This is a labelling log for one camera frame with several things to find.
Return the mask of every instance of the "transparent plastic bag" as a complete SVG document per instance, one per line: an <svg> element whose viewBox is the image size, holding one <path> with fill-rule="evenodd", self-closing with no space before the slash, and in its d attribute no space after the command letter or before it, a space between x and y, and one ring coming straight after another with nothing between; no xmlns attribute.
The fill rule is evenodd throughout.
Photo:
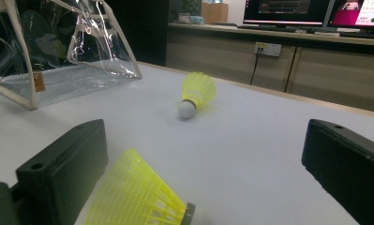
<svg viewBox="0 0 374 225"><path fill-rule="evenodd" d="M0 0L0 93L29 109L142 77L103 0Z"/></svg>

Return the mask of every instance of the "computer monitor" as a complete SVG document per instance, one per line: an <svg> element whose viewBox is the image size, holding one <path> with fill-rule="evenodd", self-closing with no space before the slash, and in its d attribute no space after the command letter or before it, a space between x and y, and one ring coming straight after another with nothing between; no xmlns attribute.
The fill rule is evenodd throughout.
<svg viewBox="0 0 374 225"><path fill-rule="evenodd" d="M323 26L330 0L246 0L243 24Z"/></svg>
<svg viewBox="0 0 374 225"><path fill-rule="evenodd" d="M374 0L336 0L328 26L374 33Z"/></svg>

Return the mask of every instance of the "power outlet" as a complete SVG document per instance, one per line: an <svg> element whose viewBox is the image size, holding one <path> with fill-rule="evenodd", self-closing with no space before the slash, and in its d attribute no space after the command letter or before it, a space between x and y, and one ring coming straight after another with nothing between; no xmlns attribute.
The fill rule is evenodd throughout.
<svg viewBox="0 0 374 225"><path fill-rule="evenodd" d="M280 56L281 47L282 45L279 44L256 42L256 45L254 46L254 53L257 53L259 49L261 49L260 54L278 57Z"/></svg>

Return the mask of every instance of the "shuttlecock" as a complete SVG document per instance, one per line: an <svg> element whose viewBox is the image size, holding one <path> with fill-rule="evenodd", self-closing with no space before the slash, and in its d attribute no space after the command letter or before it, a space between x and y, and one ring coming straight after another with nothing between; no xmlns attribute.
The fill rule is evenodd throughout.
<svg viewBox="0 0 374 225"><path fill-rule="evenodd" d="M191 118L195 112L216 95L213 79L200 72L186 75L183 82L183 100L178 105L181 117Z"/></svg>
<svg viewBox="0 0 374 225"><path fill-rule="evenodd" d="M186 210L137 151L129 149L104 178L85 225L179 225Z"/></svg>

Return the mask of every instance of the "white shuttlecock tip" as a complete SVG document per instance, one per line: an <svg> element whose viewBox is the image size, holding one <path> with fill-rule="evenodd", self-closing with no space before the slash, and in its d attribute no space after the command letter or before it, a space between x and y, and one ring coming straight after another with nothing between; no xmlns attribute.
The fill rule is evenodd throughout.
<svg viewBox="0 0 374 225"><path fill-rule="evenodd" d="M191 118L196 112L196 104L189 100L184 99L183 101L178 104L178 113L184 119Z"/></svg>

